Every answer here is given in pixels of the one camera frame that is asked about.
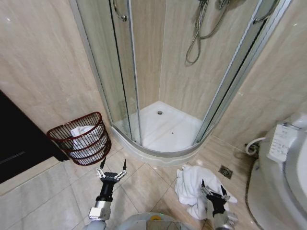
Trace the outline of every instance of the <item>red wicker basket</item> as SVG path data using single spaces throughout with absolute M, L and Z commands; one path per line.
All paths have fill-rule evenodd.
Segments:
M 76 127 L 93 126 L 89 131 L 73 137 Z M 47 137 L 78 165 L 91 165 L 103 159 L 111 149 L 111 140 L 99 112 L 93 112 L 47 132 Z

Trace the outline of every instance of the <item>crumpled white towel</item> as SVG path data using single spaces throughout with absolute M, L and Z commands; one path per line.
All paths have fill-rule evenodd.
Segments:
M 196 219 L 207 218 L 207 199 L 201 193 L 202 180 L 205 185 L 222 195 L 222 183 L 209 169 L 183 165 L 182 170 L 177 170 L 175 192 L 180 203 L 190 205 L 187 212 Z M 230 196 L 229 202 L 237 203 L 237 199 L 228 191 L 227 195 Z
M 90 131 L 94 126 L 77 126 L 76 128 L 71 130 L 71 135 L 73 137 L 77 137 L 79 135 L 82 135 L 88 131 Z M 101 137 L 102 130 L 101 127 L 98 126 L 96 129 L 94 129 L 90 135 L 85 135 L 83 137 L 77 138 L 73 140 L 73 149 L 74 150 L 80 150 L 83 149 L 93 142 L 96 142 Z

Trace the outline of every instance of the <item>floor drain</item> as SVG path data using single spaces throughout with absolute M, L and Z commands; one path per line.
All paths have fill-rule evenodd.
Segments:
M 231 179 L 232 171 L 227 167 L 221 165 L 219 173 L 222 174 L 224 177 L 227 177 L 229 180 Z

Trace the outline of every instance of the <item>shower enclosure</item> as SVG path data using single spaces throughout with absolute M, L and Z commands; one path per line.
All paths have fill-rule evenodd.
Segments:
M 71 0 L 114 133 L 145 161 L 187 161 L 289 2 Z

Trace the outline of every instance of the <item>white hose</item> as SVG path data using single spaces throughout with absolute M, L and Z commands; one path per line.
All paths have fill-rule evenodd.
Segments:
M 249 147 L 250 147 L 252 144 L 254 144 L 254 143 L 258 142 L 258 141 L 264 140 L 264 139 L 265 139 L 265 138 L 257 138 L 257 139 L 252 140 L 251 142 L 249 142 L 249 143 L 246 145 L 246 147 L 245 147 L 245 153 L 248 154 L 249 156 L 254 155 L 254 154 L 257 152 L 257 150 L 254 150 L 253 152 L 249 152 Z

